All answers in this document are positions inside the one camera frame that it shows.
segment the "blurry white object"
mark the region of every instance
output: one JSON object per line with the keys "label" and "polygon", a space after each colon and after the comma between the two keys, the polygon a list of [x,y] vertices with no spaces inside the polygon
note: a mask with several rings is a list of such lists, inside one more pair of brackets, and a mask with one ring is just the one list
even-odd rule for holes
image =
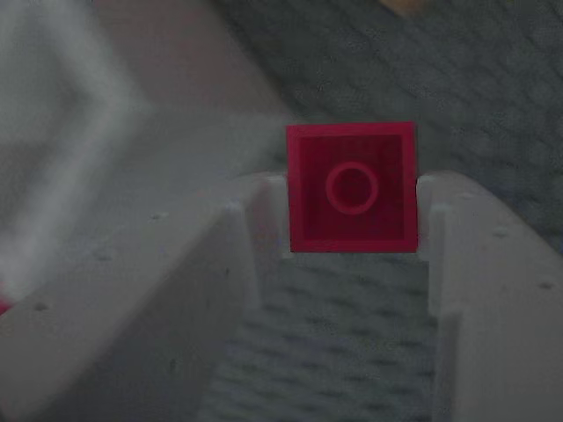
{"label": "blurry white object", "polygon": [[[135,207],[249,171],[291,121],[207,2],[0,7],[5,301],[90,253]],[[129,197],[127,217],[112,209],[114,186]],[[100,191],[104,209],[81,220]]]}

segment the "red lego brick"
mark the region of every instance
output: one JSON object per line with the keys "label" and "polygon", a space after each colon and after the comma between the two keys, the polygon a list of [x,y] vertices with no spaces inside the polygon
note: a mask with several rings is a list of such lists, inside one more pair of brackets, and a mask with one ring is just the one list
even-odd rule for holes
{"label": "red lego brick", "polygon": [[415,252],[414,124],[288,127],[291,250]]}

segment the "white plastic part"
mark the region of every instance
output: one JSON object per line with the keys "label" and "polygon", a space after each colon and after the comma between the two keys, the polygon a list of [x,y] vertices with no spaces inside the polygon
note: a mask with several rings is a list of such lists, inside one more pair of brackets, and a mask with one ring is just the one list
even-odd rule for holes
{"label": "white plastic part", "polygon": [[0,7],[0,299],[137,209],[255,170],[293,120],[206,1]]}
{"label": "white plastic part", "polygon": [[563,259],[461,175],[419,179],[420,256],[439,320],[434,422],[563,418]]}
{"label": "white plastic part", "polygon": [[285,178],[267,175],[178,198],[4,314],[4,417],[191,420],[224,340],[276,275],[286,198]]}

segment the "gray carpet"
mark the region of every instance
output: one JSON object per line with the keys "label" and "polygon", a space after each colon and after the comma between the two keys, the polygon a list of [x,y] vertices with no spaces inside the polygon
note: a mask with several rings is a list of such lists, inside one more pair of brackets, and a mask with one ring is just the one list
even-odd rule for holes
{"label": "gray carpet", "polygon": [[[306,120],[416,121],[420,173],[478,180],[561,249],[562,3],[434,0],[409,19],[372,0],[216,5]],[[284,262],[229,344],[201,422],[430,420],[426,288],[411,256]]]}

